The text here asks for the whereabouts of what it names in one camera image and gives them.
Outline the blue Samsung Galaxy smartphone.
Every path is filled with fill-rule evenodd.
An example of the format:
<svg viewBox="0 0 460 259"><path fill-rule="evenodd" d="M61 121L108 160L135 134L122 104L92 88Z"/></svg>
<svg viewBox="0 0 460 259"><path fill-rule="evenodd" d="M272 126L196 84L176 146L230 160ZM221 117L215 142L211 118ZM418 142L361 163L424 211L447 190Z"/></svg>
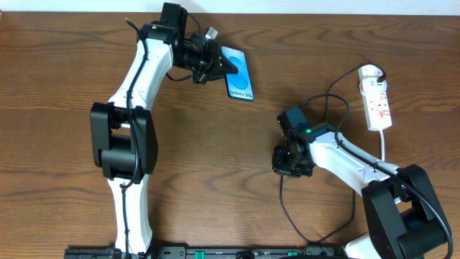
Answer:
<svg viewBox="0 0 460 259"><path fill-rule="evenodd" d="M225 77L229 98L254 101L246 55L242 51L230 47L222 47L221 51L223 56L238 69L237 73L228 73Z"/></svg>

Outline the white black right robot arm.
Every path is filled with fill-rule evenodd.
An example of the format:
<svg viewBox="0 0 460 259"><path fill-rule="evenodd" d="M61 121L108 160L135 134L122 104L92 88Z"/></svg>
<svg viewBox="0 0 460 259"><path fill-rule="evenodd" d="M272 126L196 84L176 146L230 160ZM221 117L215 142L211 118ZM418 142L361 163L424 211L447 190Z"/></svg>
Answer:
<svg viewBox="0 0 460 259"><path fill-rule="evenodd" d="M453 254L451 229L427 173L418 165L387 163L356 145L327 123L312 124L301 108L281 113L287 140L272 156L281 176L310 177L323 168L359 194L368 232L343 246L348 258L422 258L446 244Z"/></svg>

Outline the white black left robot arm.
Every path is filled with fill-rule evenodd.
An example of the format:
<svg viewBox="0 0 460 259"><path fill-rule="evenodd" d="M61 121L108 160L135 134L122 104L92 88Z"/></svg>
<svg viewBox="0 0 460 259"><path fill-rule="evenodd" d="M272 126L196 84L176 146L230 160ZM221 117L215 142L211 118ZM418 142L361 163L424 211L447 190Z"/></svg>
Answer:
<svg viewBox="0 0 460 259"><path fill-rule="evenodd" d="M160 22L136 30L137 52L119 89L90 112L93 159L111 189L117 234L113 258L145 258L153 239L149 224L147 185L158 156L152 120L155 97L169 70L190 70L194 83L237 73L209 27L185 38L183 27Z"/></svg>

